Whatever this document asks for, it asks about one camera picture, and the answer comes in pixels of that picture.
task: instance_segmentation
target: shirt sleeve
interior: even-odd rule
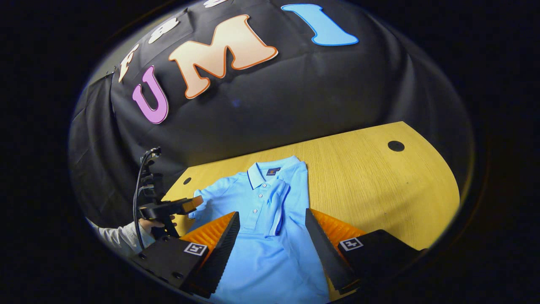
[[[218,179],[215,183],[203,190],[195,190],[193,197],[197,197],[199,195],[202,196],[202,204],[199,205],[194,212],[189,213],[187,216],[190,219],[200,218],[200,214],[212,204],[212,200],[215,197],[222,196],[237,180],[238,177],[235,176],[224,177],[222,179]]]
[[[130,257],[141,252],[135,222],[118,228],[100,228],[88,218],[86,219],[98,237],[114,252],[119,255]],[[156,240],[139,225],[144,247],[147,248]]]
[[[285,216],[280,237],[289,257],[295,261],[296,272],[312,286],[312,295],[329,302],[325,273],[306,228],[306,208],[309,208],[308,172],[306,165],[298,167],[291,178],[291,190],[283,202]]]

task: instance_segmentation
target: letter m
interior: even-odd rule
[[[274,58],[275,47],[267,46],[247,24],[248,15],[240,15],[218,24],[210,45],[187,41],[170,55],[176,61],[187,85],[186,98],[193,99],[210,86],[208,78],[197,72],[199,67],[217,78],[225,77],[227,49],[233,54],[232,68],[243,70]]]

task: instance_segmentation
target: shirt placket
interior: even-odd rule
[[[268,184],[264,183],[261,186],[255,188],[253,191],[253,195],[255,196],[253,199],[252,209],[247,210],[248,216],[247,216],[247,223],[244,225],[247,229],[255,229],[255,225],[257,224],[257,220],[259,219],[259,215],[261,214],[262,207],[264,206],[265,202],[268,200],[268,192],[266,189],[269,187]]]

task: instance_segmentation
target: person's hand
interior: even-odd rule
[[[139,219],[139,224],[144,229],[144,231],[146,231],[148,234],[150,234],[150,232],[152,231],[152,227],[161,228],[165,226],[163,223],[160,223],[156,220],[144,220],[144,219]]]

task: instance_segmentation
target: black backdrop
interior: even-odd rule
[[[291,3],[237,0],[212,8],[202,3],[187,10],[180,6],[173,11],[179,25],[152,44],[147,42],[153,29],[140,39],[121,83],[116,70],[84,90],[73,112],[69,165],[78,202],[90,220],[101,227],[133,221],[137,160],[156,146],[163,154],[153,170],[164,174],[169,189],[189,166],[397,121],[405,121],[437,149],[460,194],[466,192],[474,157],[471,124],[437,63],[373,14],[334,0],[310,3],[323,7],[359,42],[316,45],[309,26],[280,9]],[[188,100],[169,54],[186,41],[210,44],[214,28],[239,14],[250,16],[250,27],[278,55],[234,70],[228,52],[226,76],[211,77],[208,90]],[[453,61],[463,59],[455,56]],[[150,66],[168,99],[169,113],[160,124],[148,121],[132,100]],[[150,90],[143,94],[155,107]]]
[[[115,32],[154,5],[5,4],[4,11],[15,13],[10,14],[13,20],[4,19],[10,24],[8,64],[14,63],[8,65],[12,74],[4,76],[13,80],[5,86],[12,93],[6,104],[16,113],[8,116],[12,124],[5,135],[20,147],[5,158],[13,166],[4,172],[8,301],[179,301],[104,250],[82,221],[68,177],[74,100],[101,55],[91,46],[102,44],[104,33]],[[473,185],[477,196],[466,204],[437,254],[404,275],[400,284],[362,299],[537,302],[537,213],[531,182],[537,165],[532,158],[532,118],[537,114],[532,96],[539,83],[537,76],[525,73],[535,62],[527,53],[536,39],[535,8],[515,3],[487,7],[471,1],[407,6],[376,1],[362,6],[412,38],[459,94],[471,100],[466,106],[485,135],[481,155],[488,168],[487,178]],[[453,61],[456,56],[463,58],[461,63]]]

